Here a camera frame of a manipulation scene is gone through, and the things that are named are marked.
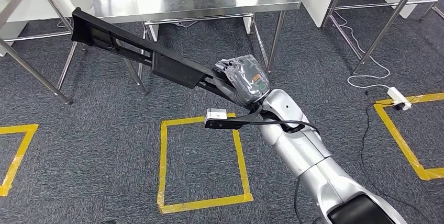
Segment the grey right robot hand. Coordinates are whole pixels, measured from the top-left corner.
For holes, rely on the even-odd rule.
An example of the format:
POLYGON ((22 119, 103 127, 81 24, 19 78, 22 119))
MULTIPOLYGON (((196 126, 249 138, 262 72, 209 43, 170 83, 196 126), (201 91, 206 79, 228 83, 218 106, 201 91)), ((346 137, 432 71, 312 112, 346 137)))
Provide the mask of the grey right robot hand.
POLYGON ((232 88, 218 80, 215 81, 216 86, 239 106, 248 107, 270 90, 266 74, 251 54, 222 59, 215 64, 215 67, 217 71, 226 75, 232 88))

